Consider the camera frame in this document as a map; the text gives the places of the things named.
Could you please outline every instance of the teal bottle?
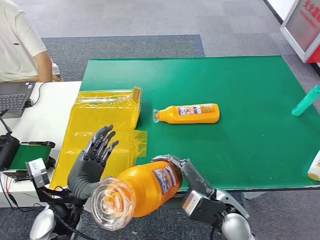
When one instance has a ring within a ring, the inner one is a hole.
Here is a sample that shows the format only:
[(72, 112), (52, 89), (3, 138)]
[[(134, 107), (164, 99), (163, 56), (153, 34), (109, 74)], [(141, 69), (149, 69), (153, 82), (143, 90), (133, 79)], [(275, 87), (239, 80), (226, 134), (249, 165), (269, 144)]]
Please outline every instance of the teal bottle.
[(306, 109), (312, 104), (315, 99), (320, 96), (320, 85), (315, 85), (308, 92), (303, 100), (299, 102), (295, 108), (292, 110), (292, 115), (299, 117), (303, 114)]

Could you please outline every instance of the laptop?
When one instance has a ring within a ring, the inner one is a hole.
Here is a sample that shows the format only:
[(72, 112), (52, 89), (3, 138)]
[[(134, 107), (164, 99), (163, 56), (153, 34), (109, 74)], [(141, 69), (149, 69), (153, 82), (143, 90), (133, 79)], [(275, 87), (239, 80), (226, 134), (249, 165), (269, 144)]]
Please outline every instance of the laptop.
[(21, 117), (25, 102), (30, 98), (34, 87), (34, 81), (0, 83), (0, 112), (8, 109), (2, 118)]

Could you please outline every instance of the laptop keyboard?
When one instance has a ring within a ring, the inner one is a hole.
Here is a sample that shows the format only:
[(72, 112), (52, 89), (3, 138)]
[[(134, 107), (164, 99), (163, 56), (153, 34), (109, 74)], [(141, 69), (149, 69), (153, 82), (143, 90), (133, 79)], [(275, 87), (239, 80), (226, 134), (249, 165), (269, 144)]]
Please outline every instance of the laptop keyboard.
[(19, 110), (23, 105), (26, 94), (0, 95), (0, 112)]

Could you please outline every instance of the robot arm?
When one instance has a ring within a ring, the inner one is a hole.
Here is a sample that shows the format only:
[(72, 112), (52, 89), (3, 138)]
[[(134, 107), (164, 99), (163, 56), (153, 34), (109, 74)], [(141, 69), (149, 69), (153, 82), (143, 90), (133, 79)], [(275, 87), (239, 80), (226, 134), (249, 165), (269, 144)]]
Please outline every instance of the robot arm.
[[(114, 141), (109, 144), (115, 134), (114, 131), (110, 132), (112, 129), (112, 125), (103, 126), (94, 134), (77, 157), (69, 172), (68, 188), (61, 191), (45, 187), (50, 182), (41, 159), (26, 163), (39, 200), (49, 203), (50, 206), (35, 219), (30, 232), (30, 239), (48, 240), (52, 232), (73, 239), (75, 233), (74, 229), (78, 229), (81, 223), (83, 205), (100, 180), (109, 156), (118, 143)], [(229, 193), (211, 186), (189, 159), (161, 155), (152, 161), (168, 161), (181, 170), (189, 188), (183, 208), (190, 219), (210, 224), (221, 231), (227, 240), (255, 239), (247, 221), (249, 215), (245, 209)], [(80, 232), (77, 234), (92, 239)]]
[(168, 161), (180, 168), (189, 185), (183, 203), (192, 220), (210, 224), (227, 240), (257, 240), (248, 222), (249, 214), (227, 191), (214, 188), (189, 159), (173, 155), (156, 156), (152, 161)]

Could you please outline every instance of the white bottle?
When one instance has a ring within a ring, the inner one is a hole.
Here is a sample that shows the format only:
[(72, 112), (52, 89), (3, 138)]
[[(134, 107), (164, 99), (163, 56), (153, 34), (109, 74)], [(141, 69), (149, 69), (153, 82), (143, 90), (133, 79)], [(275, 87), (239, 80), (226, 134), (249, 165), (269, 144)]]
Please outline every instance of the white bottle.
[(320, 181), (320, 150), (315, 155), (308, 170), (308, 177), (312, 180)]

